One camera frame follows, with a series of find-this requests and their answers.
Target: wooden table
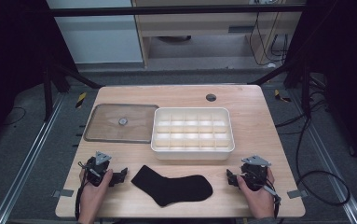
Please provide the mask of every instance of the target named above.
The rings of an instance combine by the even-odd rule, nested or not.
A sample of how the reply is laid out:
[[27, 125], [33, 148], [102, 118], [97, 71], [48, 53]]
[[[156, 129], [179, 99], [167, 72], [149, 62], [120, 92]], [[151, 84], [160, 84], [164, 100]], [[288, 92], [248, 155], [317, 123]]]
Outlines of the wooden table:
[[[206, 100], [209, 93], [216, 95], [216, 101]], [[238, 188], [228, 185], [226, 169], [235, 174], [239, 173], [241, 159], [253, 155], [259, 155], [272, 163], [271, 170], [276, 178], [275, 189], [282, 198], [279, 216], [301, 217], [305, 214], [302, 200], [289, 199], [286, 193], [295, 190], [296, 185], [260, 87], [104, 87], [100, 89], [94, 106], [100, 104], [224, 107], [229, 111], [235, 149], [225, 161], [160, 161], [155, 158], [150, 144], [87, 142], [82, 138], [64, 185], [64, 189], [72, 189], [75, 192], [72, 197], [61, 196], [56, 208], [57, 216], [74, 216], [81, 170], [77, 163], [86, 162], [97, 150], [113, 157], [109, 167], [115, 172], [129, 168], [125, 182], [108, 190], [99, 217], [250, 217], [251, 213], [243, 194]], [[149, 195], [131, 183], [143, 165], [171, 178], [204, 175], [213, 186], [213, 195], [202, 202], [174, 203], [160, 207]]]

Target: wire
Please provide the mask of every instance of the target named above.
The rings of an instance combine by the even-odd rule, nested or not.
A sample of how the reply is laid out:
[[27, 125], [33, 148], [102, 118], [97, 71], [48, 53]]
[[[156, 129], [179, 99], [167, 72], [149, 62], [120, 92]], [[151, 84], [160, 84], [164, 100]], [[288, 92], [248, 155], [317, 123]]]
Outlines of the wire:
[[[349, 187], [347, 186], [347, 184], [340, 178], [338, 177], [337, 175], [334, 175], [330, 172], [326, 172], [326, 171], [323, 171], [323, 170], [313, 170], [313, 171], [310, 171], [310, 172], [307, 172], [305, 173], [304, 175], [302, 175], [300, 173], [300, 169], [299, 169], [299, 161], [298, 161], [298, 156], [299, 156], [299, 149], [300, 149], [300, 145], [301, 145], [301, 142], [302, 142], [302, 139], [303, 139], [303, 135], [304, 135], [304, 132], [305, 132], [305, 127], [307, 126], [307, 124], [310, 122], [310, 118], [306, 118], [306, 121], [305, 121], [305, 125], [303, 126], [303, 129], [302, 129], [302, 132], [299, 136], [299, 141], [297, 143], [297, 148], [296, 148], [296, 154], [295, 154], [295, 165], [296, 165], [296, 172], [297, 172], [297, 175], [298, 175], [298, 180], [296, 181], [296, 184], [299, 185], [300, 183], [306, 188], [306, 190], [308, 190], [316, 199], [320, 200], [321, 202], [323, 203], [326, 203], [326, 204], [329, 204], [329, 205], [333, 205], [333, 206], [341, 206], [341, 205], [344, 205], [346, 204], [349, 200], [350, 200], [350, 189]], [[344, 187], [346, 188], [347, 190], [347, 197], [346, 199], [343, 201], [343, 202], [338, 202], [338, 203], [335, 203], [335, 202], [331, 202], [331, 201], [327, 201], [325, 200], [324, 198], [322, 198], [321, 196], [319, 196], [318, 194], [316, 194], [311, 188], [309, 188], [309, 186], [304, 182], [304, 179], [310, 175], [314, 175], [314, 174], [324, 174], [324, 175], [331, 175], [332, 177], [336, 178], [338, 181], [340, 181]]]
[[254, 60], [255, 62], [257, 63], [257, 65], [267, 65], [269, 63], [275, 63], [275, 62], [278, 62], [279, 60], [273, 60], [273, 59], [270, 59], [268, 57], [268, 54], [266, 53], [266, 48], [265, 48], [265, 44], [263, 43], [263, 39], [262, 39], [262, 36], [260, 35], [260, 29], [259, 29], [259, 12], [256, 13], [256, 20], [254, 21], [254, 28], [253, 28], [253, 31], [251, 32], [251, 35], [250, 35], [250, 48], [251, 48], [251, 51], [254, 55], [254, 49], [252, 47], [252, 36], [253, 36], [253, 33], [254, 33], [254, 30], [255, 28], [257, 28], [257, 32], [259, 34], [259, 39], [260, 39], [260, 42], [262, 44], [262, 49], [263, 49], [263, 53], [265, 54], [266, 58], [269, 60], [268, 63], [259, 63], [256, 59], [256, 57], [254, 57]]
[[17, 122], [19, 122], [19, 121], [21, 121], [23, 118], [24, 118], [24, 116], [26, 116], [26, 110], [23, 108], [23, 107], [20, 107], [20, 106], [15, 106], [15, 107], [13, 107], [12, 109], [21, 109], [22, 111], [23, 111], [23, 114], [21, 115], [21, 117], [20, 118], [18, 118], [18, 119], [16, 119], [16, 120], [14, 120], [14, 121], [12, 121], [12, 122], [9, 122], [9, 123], [4, 123], [3, 125], [11, 125], [11, 124], [15, 124], [15, 123], [17, 123]]

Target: organizer compartment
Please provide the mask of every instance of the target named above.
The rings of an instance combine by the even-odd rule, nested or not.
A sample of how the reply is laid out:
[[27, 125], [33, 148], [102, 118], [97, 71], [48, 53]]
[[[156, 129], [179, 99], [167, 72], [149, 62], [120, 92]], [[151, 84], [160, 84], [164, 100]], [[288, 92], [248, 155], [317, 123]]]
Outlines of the organizer compartment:
[[155, 111], [151, 148], [160, 160], [225, 160], [234, 149], [225, 108], [164, 107]]

